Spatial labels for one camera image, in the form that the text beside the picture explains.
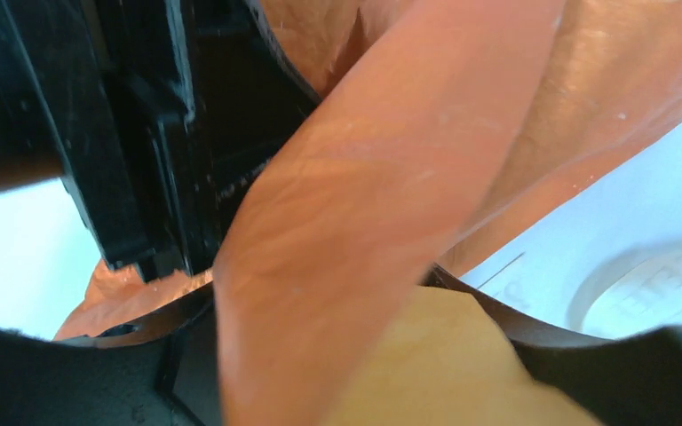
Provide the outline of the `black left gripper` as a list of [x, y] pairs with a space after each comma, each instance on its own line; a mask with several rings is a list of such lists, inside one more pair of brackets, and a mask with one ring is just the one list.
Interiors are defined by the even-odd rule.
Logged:
[[210, 268], [318, 106], [257, 1], [0, 1], [0, 192], [60, 178], [108, 268]]

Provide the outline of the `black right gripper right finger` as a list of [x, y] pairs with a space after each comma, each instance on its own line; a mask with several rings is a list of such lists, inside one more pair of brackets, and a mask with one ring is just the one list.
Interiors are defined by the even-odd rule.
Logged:
[[535, 319], [436, 266], [427, 287], [474, 296], [536, 380], [565, 392], [606, 425], [682, 425], [682, 326], [620, 340]]

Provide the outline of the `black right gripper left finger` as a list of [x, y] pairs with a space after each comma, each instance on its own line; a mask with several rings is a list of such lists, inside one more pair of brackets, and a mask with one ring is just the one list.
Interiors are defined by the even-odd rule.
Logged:
[[0, 329], [0, 425], [219, 425], [215, 346], [207, 287], [97, 337]]

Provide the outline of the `cream printed ribbon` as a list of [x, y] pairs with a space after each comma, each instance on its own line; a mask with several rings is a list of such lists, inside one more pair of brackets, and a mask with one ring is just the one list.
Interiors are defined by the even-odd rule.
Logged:
[[630, 248], [582, 280], [566, 314], [569, 329], [619, 339], [682, 325], [682, 239]]

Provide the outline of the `orange wrapping paper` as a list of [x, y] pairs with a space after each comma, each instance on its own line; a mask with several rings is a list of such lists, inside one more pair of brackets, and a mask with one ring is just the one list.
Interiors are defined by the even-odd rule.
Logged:
[[682, 121], [682, 1], [260, 1], [321, 96], [215, 264], [98, 265], [58, 340], [211, 282], [230, 425], [601, 425], [527, 371], [465, 272]]

